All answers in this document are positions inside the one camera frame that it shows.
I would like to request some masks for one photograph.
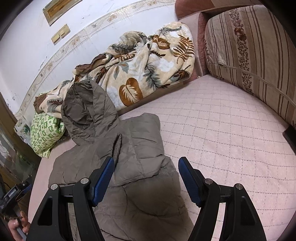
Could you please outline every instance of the mattress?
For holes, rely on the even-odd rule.
[[[210,75],[124,115],[144,112],[159,116],[165,154],[177,169],[181,156],[207,178],[221,185],[242,183],[258,212],[267,240],[276,240],[296,207],[296,156],[282,136],[288,124],[270,107],[242,89]],[[29,221],[43,199],[57,156],[75,145],[68,140],[43,158],[29,205]],[[181,195],[195,223],[199,208],[183,181]],[[218,240],[225,205],[220,204],[212,240]]]

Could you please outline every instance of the blue gripper pad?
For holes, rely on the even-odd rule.
[[[189,197],[192,202],[196,203],[196,205],[199,205],[201,203],[201,199],[199,196],[199,188],[194,180],[189,168],[187,167],[186,163],[182,158],[179,159],[178,163],[179,173],[182,177],[182,180],[185,184],[185,187],[187,189],[187,192],[189,194]]]
[[[111,180],[112,174],[114,172],[115,163],[114,159],[110,158],[108,164],[104,168],[95,188],[94,188],[94,198],[92,200],[92,204],[94,207],[98,205],[99,202],[103,200],[103,197],[106,193],[107,187]]]

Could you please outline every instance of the wooden frame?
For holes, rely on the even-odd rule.
[[[65,12],[81,1],[82,0],[52,0],[43,9],[43,13],[48,24],[51,26]]]

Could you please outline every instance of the leaf-patterned blanket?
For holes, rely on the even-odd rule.
[[[48,95],[40,109],[61,118],[60,105],[68,88],[74,81],[92,79],[121,110],[158,88],[188,79],[194,60],[191,32],[181,22],[167,24],[149,37],[142,32],[126,32],[90,64],[78,65],[73,79],[60,84],[55,90],[58,95]]]

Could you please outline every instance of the blanket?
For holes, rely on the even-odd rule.
[[[119,120],[106,92],[89,79],[70,87],[61,111],[77,145],[55,160],[49,187],[89,177],[112,156],[114,174],[94,209],[105,240],[187,240],[193,224],[180,195],[178,173],[164,155],[158,117],[145,113]],[[79,241],[73,206],[69,213],[73,238]]]
[[[192,35],[181,22],[167,24],[148,37],[142,32],[126,32],[90,64],[78,65],[73,79],[48,94],[39,108],[61,118],[60,107],[69,87],[77,81],[93,80],[107,92],[118,111],[158,88],[188,79],[194,60]]]

